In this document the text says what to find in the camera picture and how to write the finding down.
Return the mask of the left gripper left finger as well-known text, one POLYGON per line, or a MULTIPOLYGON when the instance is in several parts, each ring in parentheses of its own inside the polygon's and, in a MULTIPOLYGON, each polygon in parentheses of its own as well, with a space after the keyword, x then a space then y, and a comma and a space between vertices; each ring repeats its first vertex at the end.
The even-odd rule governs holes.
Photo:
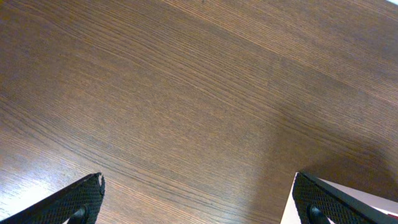
POLYGON ((104 195, 102 173, 88 174, 1 223, 95 223, 104 195))

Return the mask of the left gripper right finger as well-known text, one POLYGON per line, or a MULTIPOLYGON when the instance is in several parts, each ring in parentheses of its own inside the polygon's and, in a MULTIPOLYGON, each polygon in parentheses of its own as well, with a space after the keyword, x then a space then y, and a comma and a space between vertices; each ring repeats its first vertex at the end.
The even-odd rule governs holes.
POLYGON ((301 223, 397 224, 396 218, 304 172, 295 176, 292 197, 301 223))

